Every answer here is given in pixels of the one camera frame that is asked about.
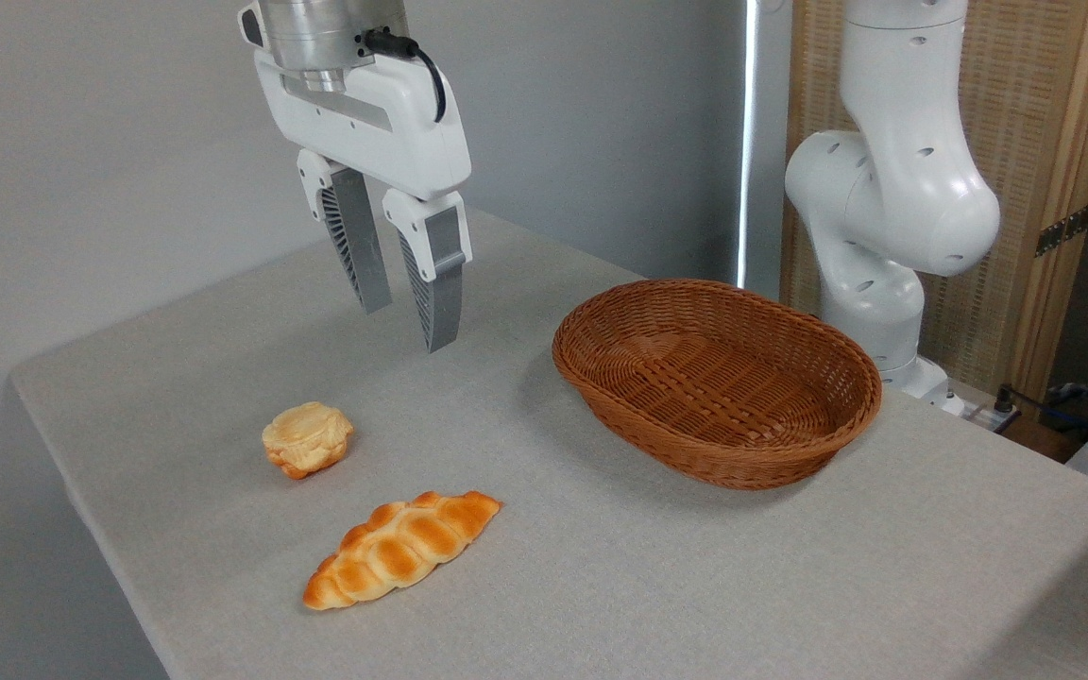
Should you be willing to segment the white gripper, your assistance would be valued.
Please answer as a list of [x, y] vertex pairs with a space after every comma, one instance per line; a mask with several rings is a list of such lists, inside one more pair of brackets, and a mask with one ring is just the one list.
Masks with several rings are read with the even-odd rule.
[[308, 90], [263, 50], [254, 61], [277, 128], [302, 147], [297, 169], [308, 207], [327, 227], [364, 312], [392, 301], [367, 174], [397, 188], [382, 208], [399, 232], [426, 351], [453, 343], [472, 259], [463, 198], [454, 190], [472, 166], [449, 82], [442, 78], [438, 119], [434, 78], [418, 61], [378, 55], [346, 74], [343, 92]]

